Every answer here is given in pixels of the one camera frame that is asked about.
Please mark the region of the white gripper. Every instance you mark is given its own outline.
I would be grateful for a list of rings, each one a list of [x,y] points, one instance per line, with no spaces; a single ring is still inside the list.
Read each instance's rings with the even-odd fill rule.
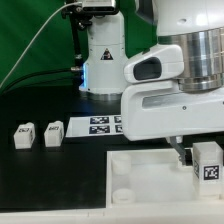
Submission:
[[[183,71],[178,45],[157,44],[130,58],[124,67],[129,86],[122,94],[121,117],[131,141],[171,137],[170,145],[185,165],[179,136],[224,131],[224,88],[182,91],[177,77]]]

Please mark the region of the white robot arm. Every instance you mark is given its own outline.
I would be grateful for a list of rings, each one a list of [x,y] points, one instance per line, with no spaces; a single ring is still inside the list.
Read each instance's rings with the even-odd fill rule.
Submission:
[[[224,0],[135,0],[156,45],[127,57],[115,0],[84,0],[92,23],[83,93],[121,98],[131,141],[224,131]]]

